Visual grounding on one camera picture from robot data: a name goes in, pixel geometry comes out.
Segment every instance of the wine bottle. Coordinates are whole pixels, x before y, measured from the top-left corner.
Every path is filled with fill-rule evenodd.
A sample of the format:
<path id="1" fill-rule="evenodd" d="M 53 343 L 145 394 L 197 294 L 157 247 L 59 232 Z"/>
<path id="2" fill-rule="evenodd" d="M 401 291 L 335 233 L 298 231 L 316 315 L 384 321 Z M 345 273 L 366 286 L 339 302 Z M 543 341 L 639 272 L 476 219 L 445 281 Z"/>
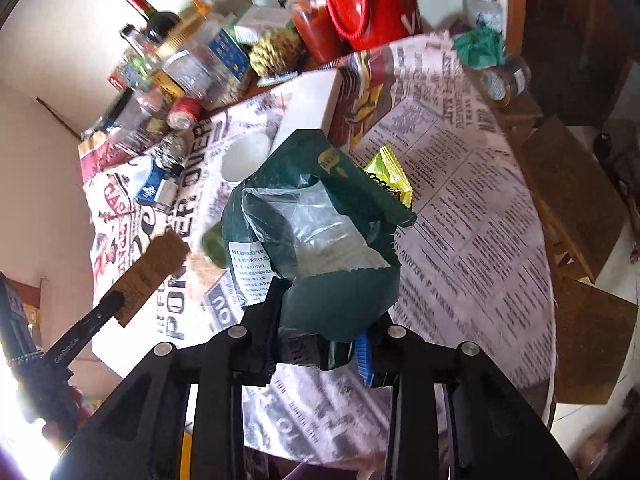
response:
<path id="1" fill-rule="evenodd" d="M 162 43 L 169 31 L 180 23 L 180 17 L 169 10 L 155 10 L 146 0 L 127 0 L 146 20 L 145 36 Z"/>

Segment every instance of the tablecloth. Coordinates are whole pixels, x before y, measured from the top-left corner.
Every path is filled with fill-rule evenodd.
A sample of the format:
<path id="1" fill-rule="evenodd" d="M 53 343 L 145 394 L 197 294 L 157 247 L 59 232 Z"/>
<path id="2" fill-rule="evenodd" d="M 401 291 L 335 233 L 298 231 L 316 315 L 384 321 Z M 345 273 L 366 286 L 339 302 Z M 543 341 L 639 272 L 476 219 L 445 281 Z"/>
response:
<path id="1" fill-rule="evenodd" d="M 547 383 L 555 323 L 542 228 L 506 138 L 448 35 L 414 36 L 334 65 L 344 83 L 330 140 L 357 164 L 391 145 L 415 190 L 418 221 L 396 236 L 402 272 L 394 321 L 438 344 L 476 341 L 519 388 Z M 206 260 L 200 238 L 232 189 L 220 177 L 223 153 L 249 132 L 273 139 L 298 83 L 193 129 L 168 215 L 132 199 L 136 158 L 100 137 L 81 145 L 96 230 L 96 304 L 168 226 L 192 249 L 126 328 L 110 320 L 94 337 L 94 353 L 121 376 L 157 342 L 199 344 L 241 319 L 228 271 Z M 280 364 L 271 384 L 244 388 L 242 401 L 245 443 L 255 449 L 311 463 L 367 460 L 386 449 L 390 392 L 366 388 L 353 364 L 331 372 Z M 438 410 L 443 430 L 441 400 Z"/>

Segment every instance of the hand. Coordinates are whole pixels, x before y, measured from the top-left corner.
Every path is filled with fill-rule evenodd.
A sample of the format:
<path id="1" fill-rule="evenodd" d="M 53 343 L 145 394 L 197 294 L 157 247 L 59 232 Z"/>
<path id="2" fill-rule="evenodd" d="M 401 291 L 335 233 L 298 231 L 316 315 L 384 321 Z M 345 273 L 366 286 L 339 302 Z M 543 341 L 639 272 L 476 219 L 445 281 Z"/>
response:
<path id="1" fill-rule="evenodd" d="M 94 412 L 92 412 L 88 407 L 82 405 L 84 403 L 84 396 L 82 395 L 82 392 L 75 386 L 69 387 L 71 388 L 71 395 L 79 407 L 77 426 L 80 428 L 80 426 L 82 426 L 86 420 L 94 414 Z M 68 444 L 68 442 L 65 442 L 62 437 L 60 437 L 60 431 L 58 430 L 58 425 L 55 422 L 47 423 L 42 427 L 42 436 L 51 443 L 58 453 L 62 453 L 62 450 L 65 449 Z"/>

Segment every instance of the yellow-green fruit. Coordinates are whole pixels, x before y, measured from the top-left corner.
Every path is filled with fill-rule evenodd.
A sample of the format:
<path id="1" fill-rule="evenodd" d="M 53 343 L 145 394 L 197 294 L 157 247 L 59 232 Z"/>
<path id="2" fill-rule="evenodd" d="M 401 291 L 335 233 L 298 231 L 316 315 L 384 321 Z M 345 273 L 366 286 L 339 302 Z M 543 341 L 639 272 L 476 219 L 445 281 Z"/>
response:
<path id="1" fill-rule="evenodd" d="M 295 30 L 274 28 L 261 35 L 249 59 L 255 73 L 267 77 L 292 70 L 301 51 L 302 40 Z"/>

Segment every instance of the white paper cup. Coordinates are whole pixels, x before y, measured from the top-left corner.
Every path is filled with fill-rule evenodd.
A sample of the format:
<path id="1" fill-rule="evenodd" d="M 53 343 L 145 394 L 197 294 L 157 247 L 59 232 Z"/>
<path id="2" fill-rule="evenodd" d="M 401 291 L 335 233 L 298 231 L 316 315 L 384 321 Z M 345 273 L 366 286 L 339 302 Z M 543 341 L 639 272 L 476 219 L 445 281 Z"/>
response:
<path id="1" fill-rule="evenodd" d="M 242 182 L 267 160 L 270 149 L 271 139 L 262 132 L 236 140 L 222 157 L 222 178 L 230 184 Z"/>

